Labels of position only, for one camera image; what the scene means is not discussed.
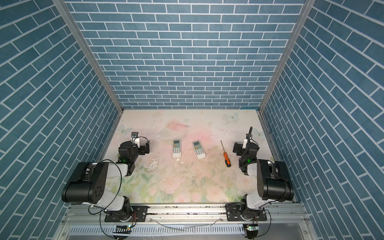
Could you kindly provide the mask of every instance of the mounting plate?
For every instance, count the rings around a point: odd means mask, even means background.
[[[145,218],[147,217],[147,206],[131,206],[133,209],[133,212],[136,213],[136,222],[145,222]],[[120,222],[119,216],[122,215],[122,213],[119,212],[110,212],[111,214],[106,215],[104,221],[105,222]]]
[[[240,205],[238,204],[227,204],[225,205],[226,213],[227,213],[227,221],[235,222],[235,221],[252,221],[252,216],[256,216],[256,220],[266,221],[265,211],[259,210],[257,214],[254,214],[255,210],[246,209],[243,214],[240,211]]]

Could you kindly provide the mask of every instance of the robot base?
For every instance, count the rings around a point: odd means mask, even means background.
[[[264,210],[241,209],[239,204],[226,204],[227,221],[252,221],[256,217],[257,221],[266,221]]]
[[[136,216],[136,222],[145,222],[145,219],[147,217],[148,207],[147,206],[132,206],[132,209],[133,209],[133,211],[131,213],[131,217]],[[119,223],[121,223],[120,219],[122,217],[126,216],[126,214],[121,212],[121,211],[108,211],[106,213],[107,213],[107,215],[105,216],[105,219],[104,219],[105,222],[119,222]]]

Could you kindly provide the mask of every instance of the floral tabletop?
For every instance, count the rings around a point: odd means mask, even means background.
[[[250,126],[260,146],[257,158],[272,160],[255,110],[125,110],[104,159],[117,161],[120,144],[139,132],[150,140],[150,153],[139,155],[133,174],[122,178],[119,195],[131,203],[237,202],[257,189],[256,178],[241,172],[232,153]],[[173,139],[181,139],[179,158],[172,157]],[[206,154],[200,160],[192,146],[196,140]],[[231,167],[224,163],[220,140]],[[120,177],[107,178],[106,188],[116,193],[119,184]]]

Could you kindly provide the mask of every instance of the air conditioner remote control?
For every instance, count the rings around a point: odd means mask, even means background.
[[[175,139],[172,141],[172,157],[181,157],[181,140],[180,139]]]
[[[192,142],[192,146],[193,146],[193,149],[195,150],[195,153],[198,159],[205,158],[205,152],[199,140]]]

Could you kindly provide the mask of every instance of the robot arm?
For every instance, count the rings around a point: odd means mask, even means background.
[[[130,176],[135,169],[137,157],[149,153],[149,140],[141,146],[139,137],[138,132],[132,132],[131,141],[120,145],[117,163],[111,160],[99,163],[80,162],[65,185],[61,199],[64,202],[94,205],[113,212],[121,222],[130,220],[132,208],[129,199],[106,190],[105,182],[107,177]]]
[[[266,204],[284,202],[293,199],[293,186],[287,165],[284,162],[271,162],[257,159],[259,146],[252,140],[252,127],[246,134],[244,143],[235,143],[233,152],[238,156],[239,167],[245,175],[257,178],[257,192],[245,195],[241,201],[241,210],[252,212],[261,210]]]
[[[65,185],[61,199],[64,202],[92,204],[106,211],[119,211],[120,221],[129,220],[129,199],[105,189],[107,177],[120,177],[120,172],[125,176],[128,170],[127,164],[80,162]]]

